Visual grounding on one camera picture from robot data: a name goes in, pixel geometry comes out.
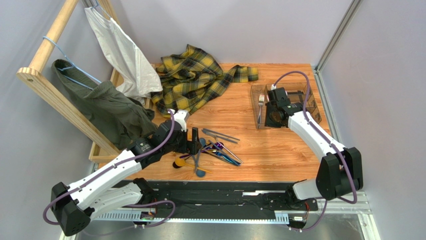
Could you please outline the blue metal knife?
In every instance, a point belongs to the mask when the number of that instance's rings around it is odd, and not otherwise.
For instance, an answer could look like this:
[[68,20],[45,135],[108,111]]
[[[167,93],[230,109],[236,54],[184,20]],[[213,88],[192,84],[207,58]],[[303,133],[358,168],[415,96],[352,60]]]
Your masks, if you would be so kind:
[[234,166],[237,166],[237,167],[239,167],[241,165],[241,163],[239,163],[238,161],[236,161],[233,158],[229,157],[228,155],[223,154],[220,151],[217,151],[217,152],[205,152],[205,153],[209,154],[211,156],[217,157],[218,159],[221,159],[221,160],[223,160],[223,161],[225,161],[225,162],[227,162],[227,163],[229,163],[231,165],[234,165]]

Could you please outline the silver fork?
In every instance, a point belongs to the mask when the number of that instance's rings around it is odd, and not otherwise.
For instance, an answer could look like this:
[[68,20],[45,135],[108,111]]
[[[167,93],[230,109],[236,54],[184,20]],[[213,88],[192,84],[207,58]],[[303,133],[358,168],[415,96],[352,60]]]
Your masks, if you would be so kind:
[[258,106],[259,106],[259,111],[257,114],[257,129],[260,129],[261,127],[261,123],[262,123],[262,109],[265,103],[265,95],[264,94],[260,94],[259,98],[258,98]]

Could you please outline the yellow plastic spoon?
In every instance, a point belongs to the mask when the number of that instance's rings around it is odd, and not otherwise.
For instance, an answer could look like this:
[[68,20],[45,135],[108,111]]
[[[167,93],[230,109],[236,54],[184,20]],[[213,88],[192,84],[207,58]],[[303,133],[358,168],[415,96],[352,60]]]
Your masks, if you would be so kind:
[[206,170],[204,168],[196,167],[194,164],[186,163],[186,161],[183,158],[176,158],[174,160],[173,165],[176,166],[176,167],[178,167],[178,168],[181,168],[181,167],[184,167],[184,166],[188,166],[188,167],[193,168],[195,171],[199,170],[199,171],[203,171],[205,173],[210,173],[210,174],[213,173],[212,171]]

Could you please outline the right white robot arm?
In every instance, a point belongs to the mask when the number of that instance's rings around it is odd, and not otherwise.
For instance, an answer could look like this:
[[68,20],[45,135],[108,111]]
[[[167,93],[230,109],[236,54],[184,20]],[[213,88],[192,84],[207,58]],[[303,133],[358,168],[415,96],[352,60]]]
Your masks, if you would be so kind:
[[347,148],[332,138],[302,103],[291,102],[283,87],[273,86],[267,96],[265,126],[285,127],[296,133],[320,163],[316,177],[296,182],[289,188],[292,202],[312,198],[341,199],[363,187],[362,156],[357,148]]

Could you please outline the blue-grey plastic spoon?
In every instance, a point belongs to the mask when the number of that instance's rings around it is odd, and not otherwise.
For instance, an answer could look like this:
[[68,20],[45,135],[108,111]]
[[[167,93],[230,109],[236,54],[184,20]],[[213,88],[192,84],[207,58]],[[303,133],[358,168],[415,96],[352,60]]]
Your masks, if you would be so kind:
[[198,150],[198,152],[195,155],[193,155],[194,172],[195,172],[196,176],[199,177],[199,178],[203,178],[207,174],[206,171],[202,170],[199,166],[199,159],[200,159],[202,149],[203,148],[200,148]]

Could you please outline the silver spoon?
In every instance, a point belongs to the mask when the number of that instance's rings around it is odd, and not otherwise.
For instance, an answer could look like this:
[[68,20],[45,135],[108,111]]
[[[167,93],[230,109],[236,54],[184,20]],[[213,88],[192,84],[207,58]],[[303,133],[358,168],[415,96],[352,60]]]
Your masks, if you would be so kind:
[[212,146],[213,147],[215,147],[217,150],[221,150],[221,151],[223,151],[223,150],[226,150],[232,157],[233,157],[233,159],[234,160],[236,160],[236,161],[238,161],[240,164],[243,164],[244,162],[241,160],[241,159],[239,159],[230,149],[228,149],[222,142],[216,142],[216,143],[214,143],[214,142],[211,142],[210,141],[210,143],[212,144]]

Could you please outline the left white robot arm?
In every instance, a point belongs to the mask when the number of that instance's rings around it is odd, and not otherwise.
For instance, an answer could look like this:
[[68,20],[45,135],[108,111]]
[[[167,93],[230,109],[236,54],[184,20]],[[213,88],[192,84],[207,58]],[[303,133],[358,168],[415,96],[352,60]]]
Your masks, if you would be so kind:
[[121,207],[174,206],[171,200],[154,201],[154,191],[144,178],[136,178],[120,188],[115,185],[170,152],[195,155],[201,148],[198,128],[193,127],[189,133],[184,122],[168,119],[92,174],[69,185],[54,185],[51,202],[42,213],[43,220],[60,226],[66,236],[73,236],[92,220]]

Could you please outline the purple metal spoon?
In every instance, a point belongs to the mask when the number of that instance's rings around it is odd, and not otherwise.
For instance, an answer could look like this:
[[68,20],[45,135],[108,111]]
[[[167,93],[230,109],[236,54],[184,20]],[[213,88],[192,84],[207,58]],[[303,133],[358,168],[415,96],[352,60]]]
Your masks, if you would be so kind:
[[[216,142],[216,145],[221,149],[221,150],[223,150],[224,149],[224,146],[222,145],[222,143],[221,142]],[[209,152],[209,153],[215,153],[215,152],[218,152],[218,150],[217,150],[217,148],[216,147],[214,147],[211,143],[209,143],[208,145],[206,145],[205,146],[205,148],[203,148],[202,150],[201,150],[201,153],[207,153],[207,152]],[[184,155],[181,155],[181,156],[179,156],[179,158],[180,159],[184,159],[184,158],[186,158],[186,157],[190,157],[191,156],[191,154],[184,154]]]

